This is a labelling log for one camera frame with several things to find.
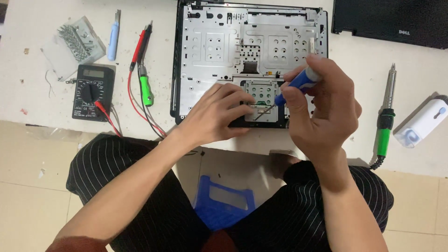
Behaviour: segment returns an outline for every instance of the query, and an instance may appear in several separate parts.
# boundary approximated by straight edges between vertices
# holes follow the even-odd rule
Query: dell logo
[[[399,30],[398,34],[405,34],[405,35],[411,35],[408,31],[406,30]]]

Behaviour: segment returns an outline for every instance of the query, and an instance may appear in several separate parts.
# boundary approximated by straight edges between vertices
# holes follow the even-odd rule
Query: green screwdriver
[[[395,116],[392,109],[393,95],[395,90],[396,70],[395,63],[392,64],[392,68],[389,70],[388,84],[386,99],[384,100],[384,109],[378,117],[377,129],[378,129],[378,147],[376,153],[376,161],[372,164],[370,169],[375,170],[382,165],[386,154],[388,152],[389,138],[391,130],[393,128],[393,118]]]
[[[153,105],[153,95],[151,92],[151,86],[149,85],[148,82],[148,75],[146,72],[146,68],[143,64],[139,66],[138,72],[140,73],[140,83],[142,84],[143,104],[146,107],[151,107]]]

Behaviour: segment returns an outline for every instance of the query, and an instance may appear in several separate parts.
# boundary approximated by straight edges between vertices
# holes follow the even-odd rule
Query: digital multimeter
[[[115,72],[108,67],[79,65],[73,100],[73,119],[107,122],[96,106],[100,101],[110,114]]]

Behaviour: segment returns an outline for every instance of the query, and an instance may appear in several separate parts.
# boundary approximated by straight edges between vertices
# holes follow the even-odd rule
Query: blue plastic stool
[[[232,194],[243,196],[247,203],[247,210],[239,207],[216,201],[210,198],[211,187],[216,187]],[[199,180],[198,194],[196,196],[196,206],[194,208],[197,215],[212,230],[221,230],[233,226],[242,218],[255,210],[254,192],[252,190],[235,190],[210,181],[209,176],[201,176]]]

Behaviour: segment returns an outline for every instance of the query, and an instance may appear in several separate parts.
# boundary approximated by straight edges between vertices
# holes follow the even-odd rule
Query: green soldering iron handle
[[[140,82],[142,83],[143,104],[147,107],[151,107],[153,105],[153,97],[151,93],[151,87],[149,86],[148,83],[148,77],[142,75],[140,77]]]
[[[393,128],[393,118],[395,113],[393,109],[383,109],[378,119],[378,156],[386,156],[389,146],[389,138]]]

